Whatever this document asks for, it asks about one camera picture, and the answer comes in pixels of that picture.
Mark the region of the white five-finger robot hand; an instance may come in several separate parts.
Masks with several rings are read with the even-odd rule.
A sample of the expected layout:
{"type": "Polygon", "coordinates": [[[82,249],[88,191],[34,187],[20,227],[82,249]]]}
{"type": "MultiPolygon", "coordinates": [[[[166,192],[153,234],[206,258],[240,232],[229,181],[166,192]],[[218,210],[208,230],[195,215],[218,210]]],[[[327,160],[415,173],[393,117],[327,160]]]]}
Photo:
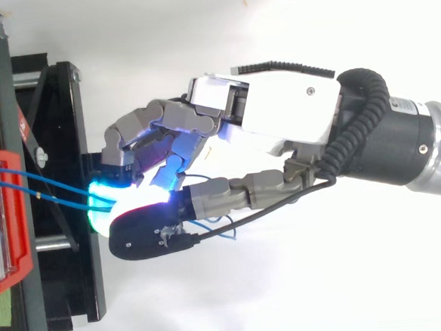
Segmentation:
{"type": "Polygon", "coordinates": [[[248,219],[232,221],[231,212],[250,209],[257,219],[334,185],[335,174],[313,174],[339,94],[332,71],[267,62],[194,78],[184,96],[138,107],[105,131],[99,177],[88,188],[91,229],[117,258],[155,258],[233,238],[248,219]],[[293,158],[282,170],[185,184],[214,137],[293,158]]]}

